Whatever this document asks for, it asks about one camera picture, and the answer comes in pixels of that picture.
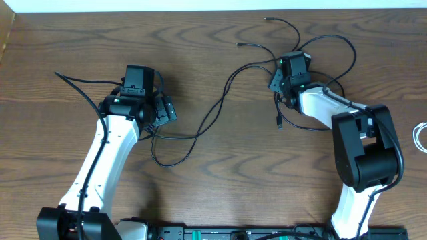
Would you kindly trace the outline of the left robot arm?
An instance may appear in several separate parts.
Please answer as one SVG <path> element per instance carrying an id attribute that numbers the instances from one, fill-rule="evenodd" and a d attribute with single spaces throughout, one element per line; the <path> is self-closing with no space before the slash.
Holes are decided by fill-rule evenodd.
<path id="1" fill-rule="evenodd" d="M 68 192 L 57 207 L 44 207 L 36 226 L 40 239 L 155 239 L 157 231 L 137 217 L 111 220 L 115 190 L 127 157 L 142 131 L 177 116 L 159 71 L 128 65 L 123 82 L 99 105 L 93 143 Z"/>

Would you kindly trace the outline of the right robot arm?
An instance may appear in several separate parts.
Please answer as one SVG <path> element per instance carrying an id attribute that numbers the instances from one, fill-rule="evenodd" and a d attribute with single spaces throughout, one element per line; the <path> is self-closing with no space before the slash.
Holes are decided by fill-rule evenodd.
<path id="1" fill-rule="evenodd" d="M 311 57 L 292 51 L 275 60 L 269 88 L 275 103 L 312 117 L 332 131 L 336 170 L 343 183 L 330 219 L 335 239 L 360 239 L 381 193 L 401 178 L 403 157 L 385 105 L 366 106 L 313 82 Z"/>

